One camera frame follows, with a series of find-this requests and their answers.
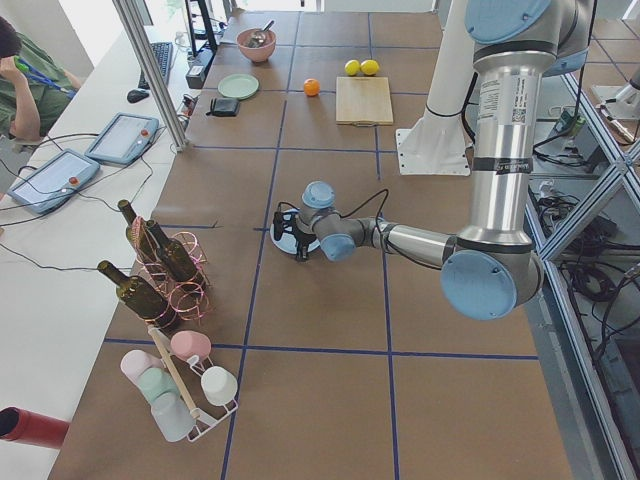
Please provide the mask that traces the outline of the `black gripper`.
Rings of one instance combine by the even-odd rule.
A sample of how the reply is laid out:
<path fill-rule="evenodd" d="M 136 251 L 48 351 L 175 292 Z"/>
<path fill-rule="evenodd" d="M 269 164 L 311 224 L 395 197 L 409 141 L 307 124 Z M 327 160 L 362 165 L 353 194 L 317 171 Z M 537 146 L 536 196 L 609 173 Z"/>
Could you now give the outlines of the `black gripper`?
<path fill-rule="evenodd" d="M 293 235 L 296 238 L 295 260 L 297 262 L 306 262 L 308 260 L 308 252 L 312 252 L 317 248 L 317 237 L 300 228 L 297 214 L 297 210 L 276 211 L 274 213 L 272 222 L 273 239 L 275 242 L 279 242 L 282 239 L 285 228 L 293 226 Z"/>

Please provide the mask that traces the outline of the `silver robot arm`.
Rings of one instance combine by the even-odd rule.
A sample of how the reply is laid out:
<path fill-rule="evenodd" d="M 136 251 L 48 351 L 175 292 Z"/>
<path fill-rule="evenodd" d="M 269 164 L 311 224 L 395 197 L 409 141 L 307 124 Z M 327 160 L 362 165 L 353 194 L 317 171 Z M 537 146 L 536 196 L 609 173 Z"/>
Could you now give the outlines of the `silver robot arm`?
<path fill-rule="evenodd" d="M 422 174 L 428 214 L 442 233 L 342 213 L 323 181 L 300 204 L 277 209 L 270 235 L 303 261 L 312 248 L 333 262 L 371 247 L 437 270 L 460 314 L 495 320 L 531 300 L 544 281 L 524 228 L 533 170 L 538 97 L 544 78 L 586 61 L 592 1 L 456 1 L 452 4 L 423 116 L 397 142 L 399 168 Z"/>

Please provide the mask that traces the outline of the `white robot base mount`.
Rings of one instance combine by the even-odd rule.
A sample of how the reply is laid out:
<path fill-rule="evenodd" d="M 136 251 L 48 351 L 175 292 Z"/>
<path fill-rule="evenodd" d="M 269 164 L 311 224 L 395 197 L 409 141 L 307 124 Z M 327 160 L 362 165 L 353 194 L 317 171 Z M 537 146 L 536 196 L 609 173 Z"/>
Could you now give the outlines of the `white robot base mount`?
<path fill-rule="evenodd" d="M 461 120 L 474 74 L 474 42 L 465 28 L 467 5 L 464 0 L 451 2 L 423 116 L 412 128 L 396 131 L 402 175 L 470 174 Z"/>

